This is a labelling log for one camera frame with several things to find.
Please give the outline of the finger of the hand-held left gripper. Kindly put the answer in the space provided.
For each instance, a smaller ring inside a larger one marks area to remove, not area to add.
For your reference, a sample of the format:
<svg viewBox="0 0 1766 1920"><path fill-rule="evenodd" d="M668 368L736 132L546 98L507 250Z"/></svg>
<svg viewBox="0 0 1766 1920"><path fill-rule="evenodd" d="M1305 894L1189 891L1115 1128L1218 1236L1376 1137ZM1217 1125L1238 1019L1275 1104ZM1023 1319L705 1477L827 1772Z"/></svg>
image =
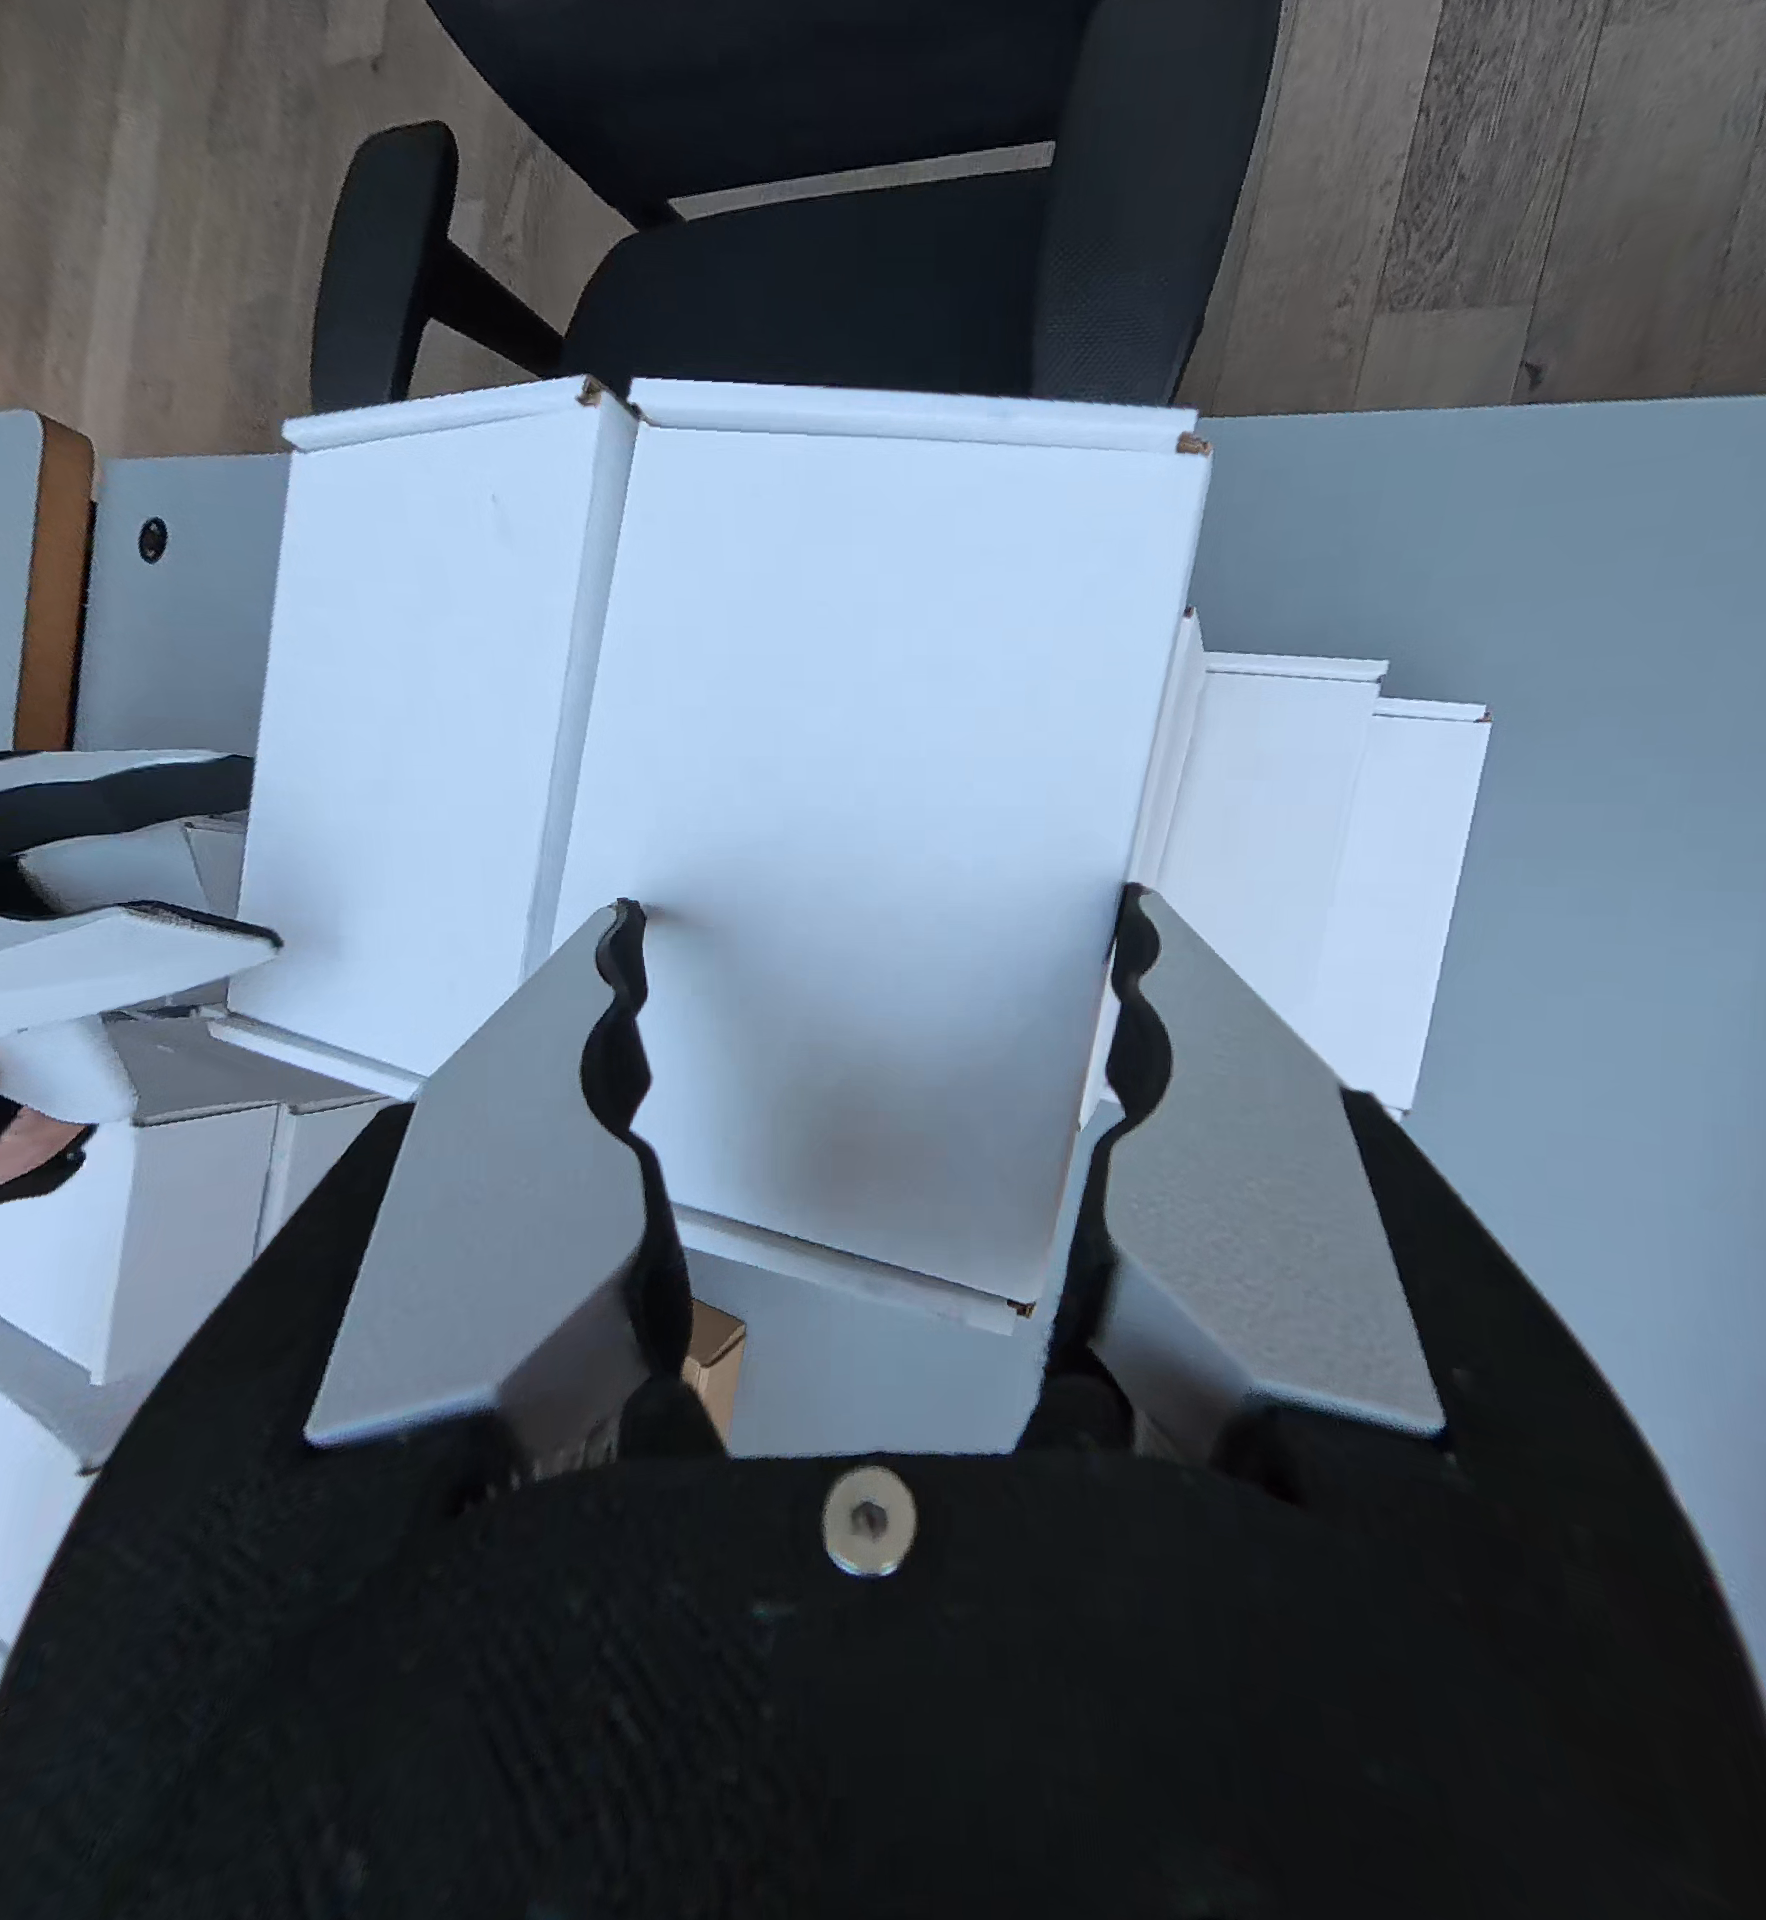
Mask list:
<svg viewBox="0 0 1766 1920"><path fill-rule="evenodd" d="M0 1097L80 1125L132 1118L136 1091L106 1016L223 983L281 946L265 925L169 903L0 916Z"/></svg>
<svg viewBox="0 0 1766 1920"><path fill-rule="evenodd" d="M228 919L189 829L247 809L255 761L228 753L0 754L0 919L106 905Z"/></svg>

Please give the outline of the black office chair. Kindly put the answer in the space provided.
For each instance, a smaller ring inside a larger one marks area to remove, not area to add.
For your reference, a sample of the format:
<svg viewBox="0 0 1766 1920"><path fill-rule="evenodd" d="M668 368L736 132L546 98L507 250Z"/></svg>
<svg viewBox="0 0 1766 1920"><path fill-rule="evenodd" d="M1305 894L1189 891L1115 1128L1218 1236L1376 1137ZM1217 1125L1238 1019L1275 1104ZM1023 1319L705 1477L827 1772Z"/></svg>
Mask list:
<svg viewBox="0 0 1766 1920"><path fill-rule="evenodd" d="M444 3L632 234L555 329L451 238L446 124L352 160L310 411L402 402L429 322L512 365L1169 406L1255 153L1280 3Z"/></svg>

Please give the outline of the stack of brown cardboard boxes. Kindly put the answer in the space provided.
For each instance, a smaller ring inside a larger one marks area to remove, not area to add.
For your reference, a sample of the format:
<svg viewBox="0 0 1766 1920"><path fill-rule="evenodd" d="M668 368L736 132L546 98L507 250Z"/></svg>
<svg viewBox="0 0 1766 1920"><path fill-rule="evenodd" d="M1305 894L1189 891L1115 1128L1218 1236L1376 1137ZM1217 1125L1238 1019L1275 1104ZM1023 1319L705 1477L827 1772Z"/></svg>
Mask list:
<svg viewBox="0 0 1766 1920"><path fill-rule="evenodd" d="M731 1313L701 1299L692 1304L692 1335L681 1379L705 1406L719 1437L729 1443L736 1387L745 1374L748 1325Z"/></svg>

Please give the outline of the pile of small white boxes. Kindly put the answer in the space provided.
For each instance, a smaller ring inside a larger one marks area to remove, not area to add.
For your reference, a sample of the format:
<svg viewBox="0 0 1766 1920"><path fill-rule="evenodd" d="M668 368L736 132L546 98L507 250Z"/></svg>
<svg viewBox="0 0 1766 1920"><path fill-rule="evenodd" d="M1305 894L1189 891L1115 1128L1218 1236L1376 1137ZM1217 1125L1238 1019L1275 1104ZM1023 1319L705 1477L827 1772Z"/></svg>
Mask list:
<svg viewBox="0 0 1766 1920"><path fill-rule="evenodd" d="M1202 691L1180 694L1169 824L1150 889L1280 1014L1344 1091L1415 1091L1444 966L1489 713L1385 701L1382 667L1208 657L1178 633ZM676 1213L693 1299L748 1323L736 1455L1009 1453L1035 1414L1095 1125L1039 1306L716 1217Z"/></svg>

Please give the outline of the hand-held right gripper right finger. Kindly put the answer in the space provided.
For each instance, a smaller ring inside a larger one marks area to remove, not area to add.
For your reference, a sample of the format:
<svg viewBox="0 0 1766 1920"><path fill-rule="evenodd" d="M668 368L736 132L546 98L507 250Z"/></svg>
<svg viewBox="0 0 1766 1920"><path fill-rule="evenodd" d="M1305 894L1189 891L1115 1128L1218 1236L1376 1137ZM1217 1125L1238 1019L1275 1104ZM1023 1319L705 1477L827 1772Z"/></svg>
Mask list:
<svg viewBox="0 0 1766 1920"><path fill-rule="evenodd" d="M1433 1437L1445 1415L1348 1091L1153 889L1129 882L1119 1001L1044 1358L1106 1436L1206 1460L1260 1408Z"/></svg>

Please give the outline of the white mailer box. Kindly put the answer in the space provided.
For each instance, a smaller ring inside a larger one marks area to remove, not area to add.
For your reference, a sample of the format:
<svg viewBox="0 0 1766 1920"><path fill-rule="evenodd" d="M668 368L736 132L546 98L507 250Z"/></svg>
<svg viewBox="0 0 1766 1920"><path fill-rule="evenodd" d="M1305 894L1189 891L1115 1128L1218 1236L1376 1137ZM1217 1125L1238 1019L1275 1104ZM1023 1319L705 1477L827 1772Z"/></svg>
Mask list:
<svg viewBox="0 0 1766 1920"><path fill-rule="evenodd" d="M644 379L557 932L647 910L672 1200L1044 1291L1197 414Z"/></svg>
<svg viewBox="0 0 1766 1920"><path fill-rule="evenodd" d="M547 959L637 417L574 377L291 418L223 1038L410 1096Z"/></svg>

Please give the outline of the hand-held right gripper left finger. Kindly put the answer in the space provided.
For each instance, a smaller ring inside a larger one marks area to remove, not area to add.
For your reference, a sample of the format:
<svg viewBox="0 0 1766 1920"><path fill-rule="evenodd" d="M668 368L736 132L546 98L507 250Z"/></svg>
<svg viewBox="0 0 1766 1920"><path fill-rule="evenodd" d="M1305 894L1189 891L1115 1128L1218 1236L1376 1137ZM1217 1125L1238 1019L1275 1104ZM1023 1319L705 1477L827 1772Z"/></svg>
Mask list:
<svg viewBox="0 0 1766 1920"><path fill-rule="evenodd" d="M420 1087L305 1440L493 1419L530 1459L685 1392L693 1335L651 1091L647 910L595 908Z"/></svg>

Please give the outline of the stack of white cardboard boxes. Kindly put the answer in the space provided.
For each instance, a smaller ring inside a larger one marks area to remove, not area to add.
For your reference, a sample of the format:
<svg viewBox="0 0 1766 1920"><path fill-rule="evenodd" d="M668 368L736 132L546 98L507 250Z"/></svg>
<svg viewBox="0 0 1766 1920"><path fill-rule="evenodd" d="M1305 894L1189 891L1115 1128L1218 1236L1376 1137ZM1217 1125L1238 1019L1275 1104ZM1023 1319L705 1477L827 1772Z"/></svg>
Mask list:
<svg viewBox="0 0 1766 1920"><path fill-rule="evenodd" d="M189 829L226 920L239 816ZM141 1398L389 1102L226 1040L236 977L106 1016L135 1116L89 1125L56 1190L0 1203L0 1681Z"/></svg>

